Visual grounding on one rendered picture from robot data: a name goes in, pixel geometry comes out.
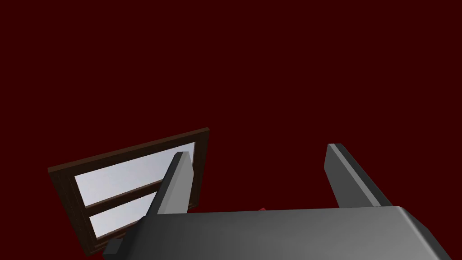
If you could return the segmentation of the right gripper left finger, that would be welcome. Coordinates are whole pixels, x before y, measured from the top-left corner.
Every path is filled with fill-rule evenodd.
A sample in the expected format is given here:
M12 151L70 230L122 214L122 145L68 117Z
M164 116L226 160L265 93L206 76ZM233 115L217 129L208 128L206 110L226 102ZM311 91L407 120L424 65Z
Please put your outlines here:
M194 171L188 151L177 152L162 180L146 216L185 214L188 211Z

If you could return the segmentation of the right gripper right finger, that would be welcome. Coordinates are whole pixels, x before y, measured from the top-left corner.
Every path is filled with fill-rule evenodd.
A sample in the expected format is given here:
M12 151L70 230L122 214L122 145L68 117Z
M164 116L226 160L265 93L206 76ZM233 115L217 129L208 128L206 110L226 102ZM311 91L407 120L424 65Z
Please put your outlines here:
M392 206L342 144L327 145L324 170L340 208Z

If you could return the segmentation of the dark brown framed window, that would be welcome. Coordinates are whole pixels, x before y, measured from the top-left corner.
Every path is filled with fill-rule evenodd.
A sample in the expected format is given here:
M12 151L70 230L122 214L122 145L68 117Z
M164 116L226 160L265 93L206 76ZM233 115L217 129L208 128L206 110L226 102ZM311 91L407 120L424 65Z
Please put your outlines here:
M145 215L178 152L190 156L194 177L187 206L197 207L209 134L202 128L48 168L84 254L102 251Z

